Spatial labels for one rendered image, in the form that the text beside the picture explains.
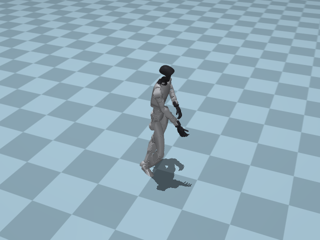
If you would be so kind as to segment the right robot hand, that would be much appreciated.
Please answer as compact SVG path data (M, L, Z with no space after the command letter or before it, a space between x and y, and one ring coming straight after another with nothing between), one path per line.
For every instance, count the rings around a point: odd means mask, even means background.
M181 123L177 120L177 126L175 126L177 128L177 131L179 133L179 135L181 137L187 137L189 134L187 134L185 131L189 132L188 130L184 129L182 126L181 126Z

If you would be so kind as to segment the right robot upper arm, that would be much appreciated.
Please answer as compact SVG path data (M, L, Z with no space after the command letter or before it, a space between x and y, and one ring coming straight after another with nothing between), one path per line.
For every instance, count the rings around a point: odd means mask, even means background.
M156 99L161 112L164 114L163 110L165 108L167 108L167 109L169 109L169 108L167 106L165 106L165 102L163 99L163 93L161 91L161 88L155 88L155 90L153 92L153 97Z

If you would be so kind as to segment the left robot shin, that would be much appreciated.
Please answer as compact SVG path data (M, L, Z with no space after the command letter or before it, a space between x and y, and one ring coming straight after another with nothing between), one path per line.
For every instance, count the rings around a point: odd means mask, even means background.
M153 136L153 135L152 135ZM152 136L151 136L151 138L152 138ZM155 142L154 141L152 141L152 139L149 141L149 144L148 144L148 148L147 148L147 153L146 153L146 156L145 156L145 159L144 159L144 161L146 162L146 163L148 163L149 162L149 159L150 159L150 157L153 155L153 153L156 151L156 144L155 144Z

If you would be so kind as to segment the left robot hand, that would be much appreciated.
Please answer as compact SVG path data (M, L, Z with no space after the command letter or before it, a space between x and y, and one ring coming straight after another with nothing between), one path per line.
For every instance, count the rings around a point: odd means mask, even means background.
M182 117L182 112L181 112L181 109L179 107L179 104L177 104L175 101L173 101L173 105L176 108L176 115L178 114L178 118L177 119L180 119Z

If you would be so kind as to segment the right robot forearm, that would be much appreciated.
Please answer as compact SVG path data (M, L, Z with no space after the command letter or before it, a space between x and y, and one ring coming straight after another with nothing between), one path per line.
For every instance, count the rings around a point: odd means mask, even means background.
M165 108L163 110L163 113L164 113L165 117L168 118L170 120L170 122L174 124L174 126L178 126L177 121L179 121L179 120L177 120L177 118L172 115L172 113L169 111L168 108Z

